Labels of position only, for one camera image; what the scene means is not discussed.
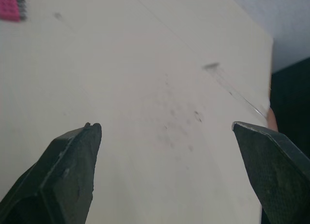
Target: smudge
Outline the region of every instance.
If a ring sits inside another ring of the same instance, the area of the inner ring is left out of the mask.
[[[171,116],[175,116],[175,111],[171,109],[170,114],[171,114]]]
[[[193,147],[192,145],[189,145],[189,146],[188,146],[188,149],[189,149],[190,152],[193,152],[194,147]]]
[[[55,12],[55,13],[54,13],[54,17],[55,17],[57,20],[62,20],[62,15],[61,15],[59,12]]]
[[[185,135],[185,136],[188,135],[188,133],[183,129],[182,126],[179,126],[179,130],[180,130],[180,132],[181,132],[183,135]]]
[[[62,178],[63,179],[66,178],[68,176],[69,172],[70,172],[70,168],[66,168],[65,171],[62,174]]]
[[[177,162],[181,161],[181,157],[180,157],[180,156],[175,156],[174,159],[175,159],[175,161],[177,161]]]

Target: white wall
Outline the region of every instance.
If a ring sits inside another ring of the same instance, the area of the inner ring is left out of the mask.
[[[27,1],[26,22],[0,23],[0,197],[52,139],[99,122],[87,223],[259,223],[231,124],[263,123],[202,70],[219,62],[267,109],[272,39],[241,8]]]
[[[310,0],[236,0],[273,38],[273,71],[310,57]]]

